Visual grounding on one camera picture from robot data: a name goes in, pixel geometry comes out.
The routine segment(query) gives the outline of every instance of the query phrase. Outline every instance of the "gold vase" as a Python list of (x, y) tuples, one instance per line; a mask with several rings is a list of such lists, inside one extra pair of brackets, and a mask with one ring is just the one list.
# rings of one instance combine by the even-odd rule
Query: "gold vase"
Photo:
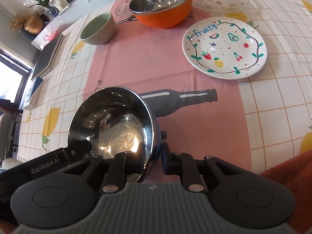
[(44, 27), (44, 23), (42, 18), (39, 16), (38, 13), (32, 14), (29, 18), (27, 18), (27, 21), (25, 22), (25, 30), (33, 33), (38, 34), (42, 31)]

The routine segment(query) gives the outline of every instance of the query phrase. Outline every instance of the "chair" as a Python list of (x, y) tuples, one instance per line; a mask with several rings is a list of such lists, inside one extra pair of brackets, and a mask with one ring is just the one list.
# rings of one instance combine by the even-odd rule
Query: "chair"
[(14, 123), (21, 123), (21, 114), (6, 110), (0, 106), (0, 161), (6, 158), (7, 153), (13, 148), (13, 127)]

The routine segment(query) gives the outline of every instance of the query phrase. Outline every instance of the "box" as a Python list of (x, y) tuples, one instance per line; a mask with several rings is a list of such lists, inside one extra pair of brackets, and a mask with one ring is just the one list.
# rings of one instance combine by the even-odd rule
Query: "box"
[(43, 84), (43, 79), (40, 77), (36, 77), (32, 81), (29, 87), (29, 90), (27, 90), (26, 92), (26, 98), (25, 98), (24, 107), (23, 107), (24, 110), (30, 111), (36, 107), (42, 84)]

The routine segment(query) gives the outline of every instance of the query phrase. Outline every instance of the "lemon print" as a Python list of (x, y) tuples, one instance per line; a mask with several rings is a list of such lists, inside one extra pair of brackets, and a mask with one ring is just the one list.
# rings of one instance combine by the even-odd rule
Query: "lemon print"
[(303, 5), (312, 13), (312, 4), (308, 3), (305, 0), (301, 0), (303, 2)]
[(48, 115), (46, 116), (46, 120), (44, 122), (42, 130), (42, 147), (44, 150), (46, 150), (44, 145), (50, 141), (47, 137), (53, 133), (57, 125), (59, 114), (60, 107), (59, 108), (53, 107), (50, 109)]
[(312, 132), (308, 132), (302, 138), (301, 145), (300, 145), (300, 153), (304, 153), (310, 149), (312, 149)]
[(30, 118), (32, 117), (32, 112), (29, 112), (27, 118), (26, 118), (26, 123), (30, 121)]
[(240, 21), (243, 21), (247, 24), (249, 24), (253, 28), (258, 28), (259, 25), (254, 26), (254, 22), (252, 20), (248, 21), (247, 16), (243, 12), (238, 12), (238, 13), (228, 13), (225, 14), (226, 17), (234, 18)]
[(74, 57), (78, 54), (78, 52), (85, 46), (84, 41), (80, 41), (71, 52), (71, 59), (74, 59)]
[(220, 60), (218, 57), (213, 58), (213, 60), (214, 60), (215, 65), (216, 65), (218, 68), (222, 68), (222, 67), (223, 67), (223, 61)]

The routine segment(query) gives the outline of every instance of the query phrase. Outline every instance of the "pineapple drawing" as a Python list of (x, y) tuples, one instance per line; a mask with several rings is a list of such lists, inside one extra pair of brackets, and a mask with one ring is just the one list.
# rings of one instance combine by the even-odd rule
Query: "pineapple drawing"
[(218, 68), (222, 68), (222, 67), (223, 67), (223, 61), (220, 60), (218, 57), (213, 58), (213, 60), (214, 60), (215, 65), (216, 65)]

